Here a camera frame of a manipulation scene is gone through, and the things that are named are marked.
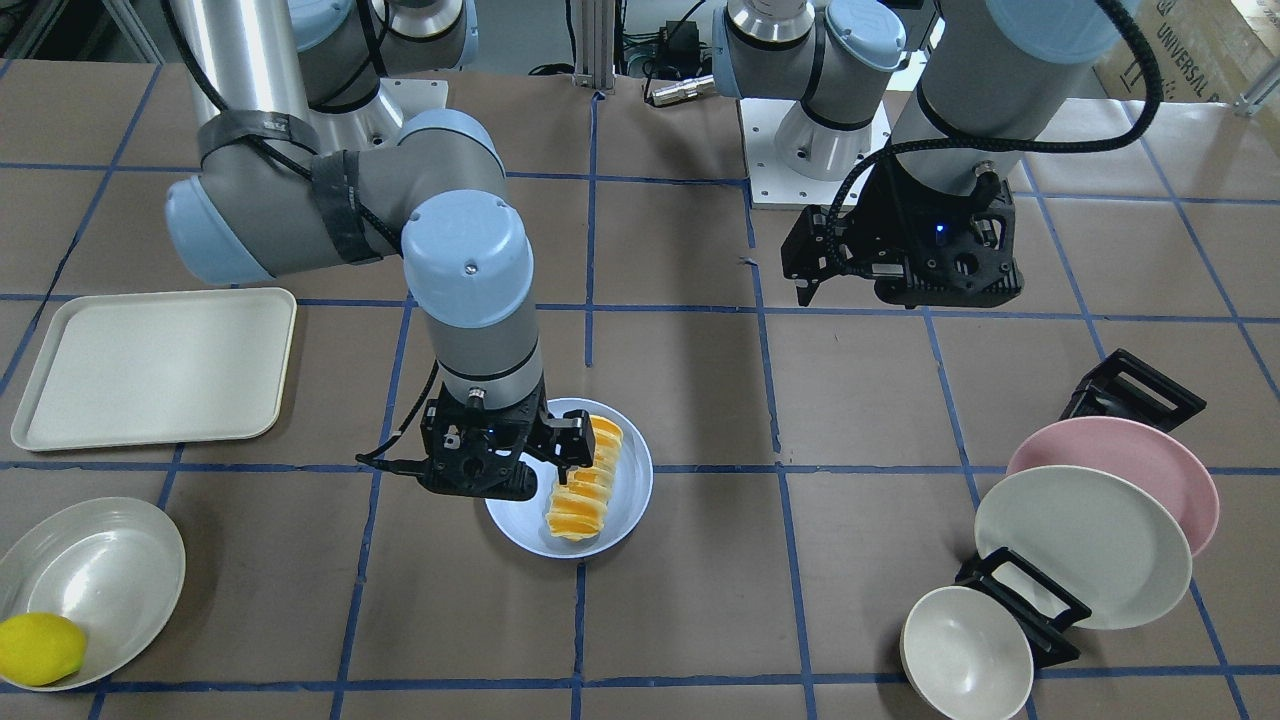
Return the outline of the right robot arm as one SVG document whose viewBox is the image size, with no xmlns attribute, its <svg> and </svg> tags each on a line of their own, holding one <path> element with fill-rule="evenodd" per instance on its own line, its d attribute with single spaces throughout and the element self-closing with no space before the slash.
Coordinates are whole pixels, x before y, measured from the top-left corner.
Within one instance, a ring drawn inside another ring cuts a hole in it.
<svg viewBox="0 0 1280 720">
<path fill-rule="evenodd" d="M 387 72 L 460 67 L 471 1 L 164 1 L 191 73 L 200 170 L 165 218 L 189 272 L 246 284 L 397 256 L 435 354 L 407 414 L 425 455 L 357 456 L 439 495 L 526 501 L 536 461 L 561 484 L 593 464 L 585 410 L 547 404 L 534 255 L 490 135 L 448 108 L 344 142 L 337 119 L 383 99 Z"/>
</svg>

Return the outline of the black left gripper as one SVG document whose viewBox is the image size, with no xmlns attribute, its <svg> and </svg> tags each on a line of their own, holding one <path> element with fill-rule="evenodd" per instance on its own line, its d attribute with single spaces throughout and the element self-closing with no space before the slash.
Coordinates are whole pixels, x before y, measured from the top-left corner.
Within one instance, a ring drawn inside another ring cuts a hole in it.
<svg viewBox="0 0 1280 720">
<path fill-rule="evenodd" d="M 870 170 L 856 206 L 840 217 L 809 205 L 780 250 L 782 273 L 809 307 L 837 275 L 874 282 L 879 301 L 913 309 L 997 307 L 1018 299 L 1016 211 L 991 161 L 970 170 L 974 187 L 950 195 L 914 179 L 897 160 Z"/>
</svg>

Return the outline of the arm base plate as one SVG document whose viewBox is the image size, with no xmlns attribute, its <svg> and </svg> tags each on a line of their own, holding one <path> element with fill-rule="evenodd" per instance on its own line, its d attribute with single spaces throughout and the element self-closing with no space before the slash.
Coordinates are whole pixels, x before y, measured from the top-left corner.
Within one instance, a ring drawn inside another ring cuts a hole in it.
<svg viewBox="0 0 1280 720">
<path fill-rule="evenodd" d="M 797 101 L 744 99 L 739 110 L 755 209 L 828 205 L 854 165 L 890 138 L 883 104 L 869 124 L 854 131 L 818 124 Z"/>
<path fill-rule="evenodd" d="M 449 83 L 445 79 L 381 78 L 370 105 L 371 135 L 392 138 L 407 120 L 422 111 L 447 106 Z"/>
</svg>

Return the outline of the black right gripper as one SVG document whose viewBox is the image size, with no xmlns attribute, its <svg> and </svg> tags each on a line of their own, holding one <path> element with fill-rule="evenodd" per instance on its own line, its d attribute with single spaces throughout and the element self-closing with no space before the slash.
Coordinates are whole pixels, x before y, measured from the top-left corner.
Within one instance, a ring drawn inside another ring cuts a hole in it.
<svg viewBox="0 0 1280 720">
<path fill-rule="evenodd" d="M 538 492 L 538 474 L 522 461 L 530 441 L 530 455 L 554 465 L 566 486 L 571 471 L 594 465 L 591 416 L 539 415 L 544 409 L 544 386 L 498 410 L 443 389 L 426 401 L 420 423 L 428 456 L 419 484 L 436 495 L 529 501 Z"/>
</svg>

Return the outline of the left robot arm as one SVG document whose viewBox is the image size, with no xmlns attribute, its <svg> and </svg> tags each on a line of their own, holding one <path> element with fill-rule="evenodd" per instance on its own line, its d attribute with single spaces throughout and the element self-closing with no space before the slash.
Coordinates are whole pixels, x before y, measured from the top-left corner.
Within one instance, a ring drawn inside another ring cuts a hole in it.
<svg viewBox="0 0 1280 720">
<path fill-rule="evenodd" d="M 805 206 L 780 250 L 808 305 L 820 284 L 856 275 L 902 307 L 997 307 L 1024 278 L 1014 258 L 1007 173 L 1028 152 L 1082 155 L 1134 143 L 1165 99 L 1135 1 L 940 1 L 943 35 L 890 135 L 863 147 L 891 77 L 909 54 L 899 13 L 881 1 L 722 1 L 713 76 L 727 97 L 790 101 L 805 135 L 788 163 L 814 173 L 817 145 L 854 146 L 822 176 L 832 199 Z M 1124 42 L 1143 106 L 1120 135 L 1052 141 L 1043 131 L 1093 63 Z"/>
</svg>

